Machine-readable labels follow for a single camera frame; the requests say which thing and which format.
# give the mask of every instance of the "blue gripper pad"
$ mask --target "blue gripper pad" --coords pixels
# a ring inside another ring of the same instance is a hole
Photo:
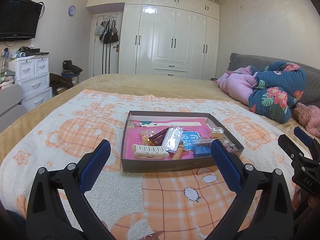
[[[230,158],[227,155],[227,150],[217,141],[211,143],[211,156],[218,166],[218,169],[223,176],[228,188],[239,194],[242,191],[241,176]]]
[[[82,194],[90,191],[96,182],[100,172],[110,157],[111,146],[108,141],[97,150],[96,154],[92,157],[88,165],[84,168],[80,175],[79,190]]]
[[[307,147],[312,147],[312,139],[307,135],[300,127],[296,127],[293,130],[294,135],[299,138],[302,143]]]

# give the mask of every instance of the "pink fluffy blanket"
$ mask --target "pink fluffy blanket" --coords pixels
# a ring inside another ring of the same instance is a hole
[[[320,138],[320,109],[298,103],[293,110],[293,117],[313,136]]]

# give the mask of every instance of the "gold door handle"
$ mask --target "gold door handle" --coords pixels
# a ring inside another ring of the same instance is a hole
[[[119,52],[119,44],[117,44],[117,46],[113,46],[114,48],[117,48],[116,49],[116,52]]]

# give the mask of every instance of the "silver pivot bolt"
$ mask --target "silver pivot bolt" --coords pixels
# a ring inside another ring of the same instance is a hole
[[[248,171],[253,171],[253,166],[251,164],[246,164],[245,169]]]
[[[75,167],[76,167],[75,163],[70,163],[67,168],[68,170],[72,171]]]
[[[42,174],[42,173],[44,173],[45,172],[45,168],[44,167],[42,167],[42,168],[40,168],[39,170],[38,170],[38,173],[39,174]]]
[[[282,171],[281,171],[281,169],[276,169],[276,174],[278,174],[278,175],[281,175],[282,174]]]

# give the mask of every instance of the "black flat screen tv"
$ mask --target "black flat screen tv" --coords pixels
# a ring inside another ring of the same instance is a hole
[[[29,0],[9,0],[0,8],[0,41],[35,38],[42,5]]]

